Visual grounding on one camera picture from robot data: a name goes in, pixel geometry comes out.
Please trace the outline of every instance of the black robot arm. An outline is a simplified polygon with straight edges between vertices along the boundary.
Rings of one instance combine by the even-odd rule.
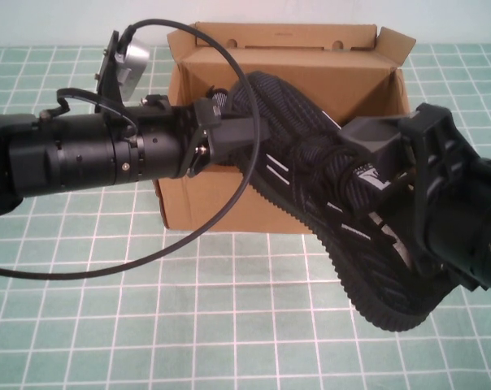
[[[135,28],[128,31],[121,39],[117,32],[112,35],[97,75],[97,93],[60,89],[59,106],[39,117],[0,115],[0,215],[14,210],[24,197],[195,176],[236,148],[257,148],[254,118],[223,115],[210,99],[171,106],[165,96],[149,95],[141,106],[126,107],[123,100],[131,95],[148,59],[133,40]],[[64,115],[71,98],[93,103],[94,113]],[[260,121],[257,128],[260,140],[269,137],[265,123]],[[447,268],[468,289],[491,288],[491,160],[466,142],[451,112],[423,104],[410,115],[356,118],[340,136],[382,179],[395,180],[403,172],[414,178],[405,188],[412,196],[396,194],[381,207],[387,208],[392,229],[414,253],[417,271],[428,278]],[[169,253],[195,236],[181,240]],[[160,254],[166,253],[154,253],[131,267]],[[66,280],[126,269],[62,275],[17,271],[15,276]],[[13,273],[0,270],[0,275]]]
[[[85,91],[63,94],[91,97]],[[141,180],[195,176],[252,145],[251,118],[224,115],[210,99],[170,106],[164,96],[144,106],[109,112],[53,116],[0,115],[0,215],[24,197],[98,188]],[[268,136],[263,126],[262,137]]]

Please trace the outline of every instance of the shoe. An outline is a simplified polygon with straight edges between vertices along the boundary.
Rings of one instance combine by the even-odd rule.
[[[372,165],[341,143],[340,126],[291,84],[260,71],[248,79],[271,133],[261,145],[252,187],[317,235],[368,322],[392,332],[419,326],[458,284],[442,270],[421,276],[387,223],[395,202],[413,204],[411,191],[381,181]],[[251,115],[240,83],[227,98],[222,93],[217,100],[224,111]],[[233,155],[242,174],[250,152]]]

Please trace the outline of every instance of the cutting mat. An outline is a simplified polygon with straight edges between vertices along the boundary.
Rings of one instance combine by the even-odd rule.
[[[0,113],[93,89],[100,47],[0,49]],[[166,93],[167,48],[135,95]],[[491,158],[491,45],[417,45],[411,105],[449,107]],[[90,112],[72,103],[73,113]],[[0,218],[0,267],[83,271],[177,241],[149,182],[27,199]],[[0,389],[491,389],[491,292],[458,288],[413,331],[363,320],[313,236],[209,233],[124,275],[0,278]]]

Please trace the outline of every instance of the open cardboard box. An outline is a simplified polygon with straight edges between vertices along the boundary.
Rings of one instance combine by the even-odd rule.
[[[410,111],[399,68],[415,39],[375,25],[197,23],[228,48],[244,72],[263,71],[300,89],[340,125],[361,115]],[[176,66],[168,97],[189,104],[207,90],[231,88],[237,76],[209,45],[183,31],[167,37]],[[194,178],[157,180],[164,225],[194,230],[232,196],[242,179],[234,167],[213,166]],[[308,233],[296,219],[249,187],[211,230]]]

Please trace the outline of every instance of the white grid line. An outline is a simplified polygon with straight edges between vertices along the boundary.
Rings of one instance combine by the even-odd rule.
[[[102,203],[103,203],[103,198],[104,198],[104,193],[105,193],[105,189],[103,188],[102,189],[102,192],[101,192],[101,200],[99,202],[99,208],[98,208],[98,217],[96,219],[96,226],[95,226],[95,229],[94,229],[94,236],[93,236],[93,239],[92,239],[92,245],[90,246],[90,255],[89,255],[89,263],[87,264],[87,271],[90,269],[90,265],[91,265],[91,259],[92,259],[92,255],[93,255],[93,247],[95,245],[95,241],[96,241],[96,233],[98,232],[98,226],[99,226],[99,219],[101,218],[101,211],[102,211]],[[67,369],[65,370],[65,379],[63,380],[63,390],[67,390],[67,381],[68,381],[68,376],[70,375],[70,369],[71,369],[71,366],[72,366],[72,358],[73,358],[73,354],[74,354],[74,344],[76,343],[76,336],[77,336],[77,329],[79,327],[79,323],[80,323],[80,317],[81,317],[81,309],[82,309],[82,306],[83,306],[83,299],[85,297],[85,285],[86,285],[86,281],[87,279],[85,279],[83,281],[83,288],[81,289],[81,293],[80,293],[80,303],[77,307],[77,316],[75,318],[75,323],[74,323],[74,332],[72,333],[72,342],[71,342],[71,348],[70,348],[70,351],[68,353],[68,360],[67,360]]]
[[[0,56],[0,62],[2,61],[2,58],[3,58],[3,55],[4,54],[5,54],[5,50],[2,51],[2,54]],[[22,248],[24,246],[24,238],[27,236],[28,227],[29,227],[30,221],[31,221],[31,213],[34,211],[35,205],[36,205],[36,201],[33,200],[33,203],[31,205],[31,209],[30,209],[30,211],[28,213],[28,218],[27,218],[27,222],[25,224],[24,233],[23,233],[23,236],[22,236],[22,239],[21,239],[21,242],[20,242],[20,247],[18,248],[18,253],[16,254],[16,260],[15,260],[14,269],[16,269],[16,266],[18,265],[18,262],[19,262],[20,257],[21,257]],[[8,300],[8,297],[9,297],[9,290],[11,288],[12,282],[13,282],[13,279],[9,279],[9,282],[7,284],[7,289],[5,290],[5,295],[4,295],[3,302],[2,302],[2,308],[0,309],[0,319],[3,317],[3,314],[5,312],[5,308],[7,306],[7,300]]]
[[[11,95],[9,96],[9,100],[7,101],[7,103],[5,105],[5,110],[3,110],[4,114],[7,112],[7,108],[10,106],[10,104],[12,102],[12,97],[15,96],[16,87],[18,86],[18,83],[20,82],[21,73],[24,71],[25,66],[27,65],[28,56],[30,55],[31,50],[32,50],[32,47],[29,47],[27,50],[27,55],[25,55],[25,60],[22,63],[21,71],[20,71],[19,75],[15,77],[14,87],[11,90]]]
[[[157,47],[154,47],[153,60],[155,60],[156,54],[157,54]],[[151,64],[151,76],[150,76],[150,84],[148,85],[148,93],[151,93],[151,88],[152,88],[153,79],[154,79],[154,73],[155,73],[155,61],[153,61]],[[161,246],[161,249],[164,248],[165,242],[166,242],[166,228],[163,227],[163,244]],[[157,326],[159,324],[159,305],[160,305],[160,300],[161,300],[161,278],[163,275],[163,260],[160,258],[158,261],[160,262],[160,264],[159,264],[159,277],[157,278],[157,305],[155,306],[154,338],[153,338],[153,344],[154,345],[157,343]],[[155,348],[153,348],[151,350],[150,384],[148,385],[148,390],[152,390],[152,380],[154,379],[154,365],[155,365]]]
[[[30,55],[31,53],[31,50],[29,49],[28,53],[27,53],[27,59],[28,59],[28,56]],[[74,64],[74,68],[72,69],[72,74],[70,76],[70,78],[68,79],[68,86],[70,86],[70,83],[72,82],[72,76],[74,75],[74,71],[76,70],[76,65],[77,65],[77,60],[78,58],[80,57],[80,54],[81,54],[81,48],[77,51],[77,56],[76,56],[76,63]],[[70,204],[70,200],[71,200],[71,197],[72,195],[69,193],[67,195],[67,202],[65,204],[65,208],[64,208],[64,212],[66,213],[67,212],[67,208]],[[58,247],[59,247],[59,240],[60,240],[60,237],[63,233],[63,226],[65,225],[65,215],[61,218],[61,224],[59,225],[59,231],[58,231],[58,238],[56,239],[56,244],[54,246],[54,252],[52,254],[52,259],[50,261],[50,269],[49,269],[49,272],[52,272],[53,269],[54,269],[54,263],[55,263],[55,260],[56,260],[56,255],[58,254]],[[22,378],[22,390],[26,384],[26,381],[27,381],[27,375],[28,375],[28,369],[30,367],[30,362],[31,362],[31,358],[33,356],[33,350],[34,350],[34,345],[36,343],[36,338],[37,338],[37,332],[39,330],[39,327],[40,327],[40,319],[41,319],[41,314],[43,313],[43,307],[44,307],[44,304],[45,304],[45,299],[46,299],[46,294],[47,294],[47,288],[49,287],[49,282],[46,281],[45,282],[45,287],[43,288],[43,293],[41,295],[41,303],[40,303],[40,307],[38,309],[38,314],[37,314],[37,321],[36,321],[36,325],[34,326],[34,331],[33,331],[33,338],[31,340],[31,346],[30,346],[30,350],[28,352],[28,356],[27,356],[27,362],[25,364],[25,370],[24,370],[24,376]]]
[[[152,284],[150,287],[158,287],[157,284]],[[457,306],[456,309],[466,309],[466,306]],[[276,309],[274,313],[311,313],[311,312],[338,312],[345,311],[350,312],[350,308],[348,307],[334,307],[327,309]],[[213,310],[213,311],[200,311],[199,314],[232,314],[232,310]],[[270,314],[273,313],[273,310],[237,310],[237,314]],[[159,313],[159,317],[169,317],[169,316],[180,316],[180,315],[188,315],[193,316],[195,313],[192,311],[182,311],[182,312],[171,312],[171,313]],[[155,314],[120,314],[119,317],[122,319],[139,319],[145,317],[154,317]],[[83,315],[81,319],[113,319],[114,315]],[[75,316],[64,316],[64,317],[43,317],[45,321],[64,321],[64,320],[74,320]],[[0,318],[0,323],[17,323],[17,322],[36,322],[38,320],[37,317],[33,318]],[[433,339],[441,339],[441,340],[474,340],[476,338],[480,338],[482,340],[491,340],[491,336],[421,336],[421,337],[413,337],[413,336],[401,336],[402,340],[433,340]],[[359,337],[357,340],[379,340],[379,339],[367,339]]]
[[[31,210],[34,209],[34,206],[36,205],[36,202],[34,201],[33,202],[33,205],[31,207]],[[28,226],[30,224],[30,215],[28,217],[28,221],[27,221],[27,224],[25,225],[25,229],[24,229],[24,236],[27,235],[27,231],[28,231]],[[22,246],[23,246],[23,239],[22,239],[22,243],[20,244],[20,247],[18,248],[18,253],[16,255],[16,263],[15,263],[15,266],[14,266],[14,269],[16,269],[16,265],[18,263],[18,260],[20,260],[20,256],[21,256],[21,251],[22,251]],[[7,288],[5,290],[5,293],[4,293],[4,297],[3,297],[3,302],[2,302],[2,308],[0,309],[0,320],[2,319],[3,317],[3,314],[5,312],[5,308],[7,306],[7,300],[9,298],[9,290],[11,288],[11,285],[12,285],[12,281],[13,279],[9,279],[9,282],[7,284]]]
[[[450,365],[448,364],[446,352],[444,350],[444,347],[442,346],[441,337],[439,337],[439,331],[437,329],[437,325],[435,324],[435,319],[433,318],[433,314],[430,314],[430,318],[432,319],[432,326],[433,326],[433,331],[435,332],[435,338],[437,340],[437,343],[439,344],[439,349],[441,350],[442,361],[443,361],[444,366],[445,366],[446,371],[447,371],[448,382],[450,382],[450,388],[451,388],[451,390],[455,390],[454,380],[451,377],[451,373],[450,373]]]
[[[464,289],[463,289],[463,298],[464,298],[464,302],[467,305],[466,291],[464,291]],[[476,343],[479,345],[480,354],[482,355],[482,360],[484,361],[484,367],[486,369],[486,372],[488,373],[489,380],[491,381],[491,371],[489,370],[488,359],[482,348],[482,343],[480,342],[479,333],[476,331],[475,320],[473,319],[473,313],[471,312],[471,309],[469,307],[467,307],[467,312],[470,315],[471,329],[475,333]]]
[[[348,311],[350,312],[350,320],[352,321],[352,329],[354,330],[354,342],[356,344],[356,351],[358,353],[359,369],[361,371],[361,378],[363,379],[363,388],[364,390],[368,390],[367,377],[363,366],[363,357],[361,356],[361,348],[359,347],[358,330],[356,329],[356,322],[354,321],[354,306],[352,305],[352,302],[350,300]]]
[[[135,213],[132,213],[132,212],[120,212],[120,213],[109,213],[109,212],[106,212],[106,213],[102,213],[103,215],[160,215],[160,211],[136,211]],[[75,212],[63,212],[63,213],[35,213],[33,215],[33,217],[68,217],[68,216],[71,216],[71,217],[94,217],[96,216],[97,214],[96,213],[75,213]],[[16,215],[3,215],[2,217],[0,217],[0,219],[16,219],[16,218],[23,218],[24,216],[26,216],[25,214],[16,214]]]
[[[137,203],[137,183],[135,183],[135,193],[133,194],[133,204],[132,204],[132,216],[130,217],[130,227],[128,229],[128,239],[126,241],[126,253],[124,255],[124,263],[128,262],[128,256],[130,252],[130,232],[133,227],[133,211],[135,211],[135,205]],[[123,290],[124,290],[124,277],[126,272],[123,272],[121,275],[121,282],[119,283],[119,300],[117,302],[117,314],[115,315],[115,326],[114,326],[114,335],[112,336],[112,348],[110,351],[110,359],[108,363],[108,372],[106,373],[106,390],[110,388],[110,380],[111,380],[111,372],[114,363],[114,352],[115,352],[115,342],[117,341],[117,326],[119,325],[120,313],[121,313],[121,301],[123,300]]]
[[[278,360],[278,336],[276,334],[275,292],[272,281],[271,235],[269,233],[267,234],[267,256],[269,258],[269,289],[271,292],[272,334],[275,345],[276,388],[280,390],[280,363]]]
[[[318,332],[316,331],[316,318],[315,318],[315,311],[314,311],[314,302],[312,299],[312,288],[311,288],[311,274],[309,272],[309,259],[306,255],[306,244],[305,244],[305,235],[302,234],[302,245],[303,245],[303,253],[305,254],[305,271],[306,271],[306,276],[307,276],[307,289],[309,292],[309,301],[311,303],[311,318],[312,318],[312,332],[314,334],[314,342],[315,342],[315,348],[316,348],[316,361],[318,364],[318,375],[319,375],[319,388],[321,390],[324,390],[324,379],[323,376],[321,375],[321,356],[319,355],[319,344],[318,344]]]
[[[411,338],[402,338],[404,341],[427,341],[427,340],[436,340],[437,338],[434,336],[430,337],[411,337]],[[473,337],[459,337],[459,338],[449,338],[447,340],[475,340],[476,338]],[[388,343],[388,344],[393,344],[395,343],[394,338],[380,338],[380,339],[322,339],[319,340],[319,344],[327,344],[327,343],[345,343],[345,344],[350,344],[350,343],[355,343],[356,340],[361,343]],[[173,348],[186,348],[186,347],[194,347],[194,346],[204,346],[204,347],[215,347],[215,346],[233,346],[233,345],[295,345],[295,344],[309,344],[309,343],[314,343],[314,339],[300,339],[300,340],[278,340],[278,341],[272,341],[272,340],[256,340],[256,341],[238,341],[235,343],[234,341],[220,341],[220,342],[207,342],[207,343],[177,343],[177,344],[146,344],[146,345],[132,345],[132,346],[115,346],[114,348],[112,347],[75,347],[74,351],[78,352],[91,352],[91,351],[111,351],[112,349],[114,350],[138,350],[138,349],[173,349]],[[69,348],[43,348],[43,349],[35,349],[35,351],[38,352],[68,352],[70,351]],[[10,353],[28,353],[29,349],[0,349],[0,353],[4,354],[10,354]],[[445,368],[443,371],[456,371],[456,368]],[[478,371],[478,372],[485,372],[487,373],[488,371],[491,372],[491,369],[467,369],[467,371]],[[407,371],[408,373],[414,373],[417,372],[417,370],[409,370]]]
[[[238,351],[237,351],[237,262],[235,259],[235,233],[231,233],[232,253],[232,340],[233,340],[233,370],[234,389],[238,390]]]
[[[399,360],[401,361],[402,372],[403,372],[404,377],[405,377],[406,389],[410,390],[410,380],[408,379],[408,371],[406,371],[405,359],[402,356],[401,341],[399,339],[399,333],[397,331],[394,333],[395,333],[396,344],[398,346]]]
[[[488,115],[488,118],[489,118],[489,121],[491,122],[491,114],[489,113],[489,110],[488,110],[488,107],[486,106],[486,103],[484,101],[484,99],[482,98],[482,94],[479,92],[479,89],[476,87],[476,84],[475,84],[475,81],[473,80],[473,77],[471,76],[471,73],[470,73],[470,81],[471,83],[473,84],[473,87],[476,89],[477,91],[477,94],[480,98],[480,102],[482,103],[482,106],[484,107],[484,111],[486,112],[486,114]]]
[[[465,370],[465,369],[455,369],[453,372],[469,372],[469,373],[477,373],[483,372],[482,370]],[[430,375],[430,374],[444,374],[445,370],[421,370],[414,371],[414,375]],[[386,371],[386,372],[371,372],[367,373],[367,376],[398,376],[403,375],[401,371]],[[326,378],[345,378],[345,377],[359,377],[358,373],[336,373],[336,374],[323,374],[323,377]],[[285,374],[279,375],[280,378],[283,379],[292,379],[292,378],[318,378],[317,374]],[[238,379],[275,379],[276,375],[241,375]],[[195,379],[196,382],[206,382],[206,381],[215,381],[215,380],[232,380],[234,376],[207,376],[207,377],[198,377]],[[154,379],[154,384],[172,384],[172,383],[184,383],[190,382],[190,378],[168,378],[168,379]],[[112,380],[110,384],[147,384],[147,379],[135,379],[135,380]],[[94,385],[106,385],[107,381],[76,381],[70,382],[69,384],[79,385],[79,386],[94,386]],[[19,383],[2,383],[0,384],[0,388],[12,388]],[[28,384],[27,387],[49,387],[49,386],[61,386],[63,382],[49,382],[49,383],[31,383]]]
[[[191,390],[195,390],[195,379],[197,378],[197,319],[198,319],[198,272],[200,262],[200,237],[197,238],[197,260],[195,266],[195,307],[193,313],[193,356],[191,357]]]
[[[121,261],[114,261],[114,262],[99,262],[100,264],[112,264],[112,265],[116,265],[116,264],[122,264],[123,263],[123,260]],[[88,264],[87,262],[80,262],[80,263],[67,263],[67,262],[64,262],[64,263],[60,263],[60,265],[68,265],[68,264],[72,264],[72,265],[77,265],[77,264]],[[27,266],[40,266],[40,265],[48,265],[47,264],[32,264],[32,263],[28,263]],[[338,279],[332,279],[332,280],[310,280],[308,283],[311,283],[311,284],[323,284],[323,283],[339,283],[340,280]],[[294,280],[294,281],[289,281],[289,282],[285,282],[285,281],[274,281],[272,282],[272,285],[294,285],[294,284],[307,284],[307,282],[305,280]],[[236,285],[237,286],[267,286],[267,285],[271,285],[270,283],[268,282],[236,282]],[[196,286],[204,286],[204,287],[232,287],[233,286],[233,283],[231,282],[222,282],[222,283],[200,283],[200,284],[196,284],[196,283],[162,283],[162,286],[171,286],[171,287],[196,287]],[[95,290],[95,289],[104,289],[104,288],[116,288],[117,286],[115,285],[105,285],[105,286],[85,286],[85,290]],[[141,287],[157,287],[157,284],[129,284],[129,285],[125,285],[124,288],[141,288]],[[49,287],[49,289],[52,289],[52,290],[77,290],[77,289],[81,289],[81,287]],[[41,291],[40,288],[13,288],[11,291]]]
[[[430,54],[430,57],[436,57],[438,55],[443,55],[443,54]],[[424,67],[422,65],[415,65],[415,68],[416,69],[431,69],[431,70],[435,70],[435,69],[439,69],[439,67],[432,67],[432,66],[429,66],[429,67]],[[449,65],[449,66],[446,66],[446,65],[442,65],[442,67],[444,69],[489,69],[488,66],[485,66],[485,65],[464,65],[464,61],[463,61],[463,65]]]
[[[417,74],[417,70],[416,70],[416,68],[415,68],[415,66],[414,66],[414,64],[413,64],[413,60],[410,60],[410,62],[411,62],[411,68],[412,68],[413,72],[415,73],[415,77],[416,77],[416,78],[417,78],[417,80],[418,80],[418,79],[419,79],[419,76],[418,76],[418,74]],[[445,78],[445,74],[444,74],[444,72],[442,71],[442,68],[441,68],[441,66],[440,66],[440,65],[439,65],[439,68],[438,68],[438,69],[439,69],[439,71],[441,72],[441,76],[442,76],[442,79],[443,79],[443,81],[442,81],[442,82],[445,84],[446,88],[448,89],[448,92],[450,92],[450,95],[448,95],[448,96],[449,96],[450,98],[452,98],[452,99],[453,99],[455,109],[456,109],[457,111],[460,111],[460,108],[458,107],[457,101],[454,99],[454,94],[453,94],[453,92],[451,91],[451,87],[450,87],[450,85],[448,84],[448,81],[446,80],[446,78]],[[426,93],[424,92],[424,88],[423,88],[423,86],[421,85],[421,83],[419,83],[419,88],[420,88],[421,93],[423,94],[423,98],[424,98],[424,99],[426,99],[426,100],[428,100],[427,95],[426,95]],[[467,128],[466,121],[464,120],[464,117],[463,117],[462,115],[460,115],[460,118],[461,118],[461,121],[462,121],[462,123],[463,123],[463,126],[464,126],[465,128]],[[473,137],[471,136],[471,133],[470,133],[470,132],[467,132],[467,133],[468,133],[468,136],[470,137],[470,142],[471,142],[471,144],[472,144],[472,145],[475,145],[475,142],[474,142],[474,140],[473,140]]]

